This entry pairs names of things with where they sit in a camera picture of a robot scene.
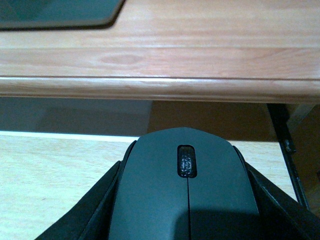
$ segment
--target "scroll wheel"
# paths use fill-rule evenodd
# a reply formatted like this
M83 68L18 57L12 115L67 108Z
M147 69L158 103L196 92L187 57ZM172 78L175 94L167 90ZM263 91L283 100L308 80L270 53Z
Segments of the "scroll wheel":
M180 145L177 158L178 175L182 178L195 178L197 176L197 161L194 147Z

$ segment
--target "metal bracket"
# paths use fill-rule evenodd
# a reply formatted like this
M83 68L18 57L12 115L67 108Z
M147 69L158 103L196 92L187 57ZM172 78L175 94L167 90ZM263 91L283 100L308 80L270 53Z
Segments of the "metal bracket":
M286 167L288 169L296 199L298 203L309 210L310 207L305 195L305 191L292 158L292 154L296 152L296 147L287 126L287 121L290 116L286 105L270 103L267 104L267 107L273 123L276 137L280 144Z

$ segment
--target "wooden desk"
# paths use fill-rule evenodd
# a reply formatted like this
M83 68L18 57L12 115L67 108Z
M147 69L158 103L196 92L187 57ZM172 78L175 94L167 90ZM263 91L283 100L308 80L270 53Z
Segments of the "wooden desk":
M37 237L122 161L135 139L0 132L0 239ZM277 142L230 142L248 163L296 199Z
M320 103L318 0L126 0L100 30L0 32L0 95Z

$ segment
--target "mouse pad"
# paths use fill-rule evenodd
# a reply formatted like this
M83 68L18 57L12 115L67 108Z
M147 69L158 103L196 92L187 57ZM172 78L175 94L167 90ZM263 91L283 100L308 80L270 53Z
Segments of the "mouse pad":
M124 0L1 0L0 29L107 28Z

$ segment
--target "computer mouse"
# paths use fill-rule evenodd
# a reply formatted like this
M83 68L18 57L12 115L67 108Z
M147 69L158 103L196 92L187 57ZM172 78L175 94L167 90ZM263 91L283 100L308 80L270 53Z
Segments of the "computer mouse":
M128 151L109 240L263 239L244 162L228 141L192 128L142 136Z

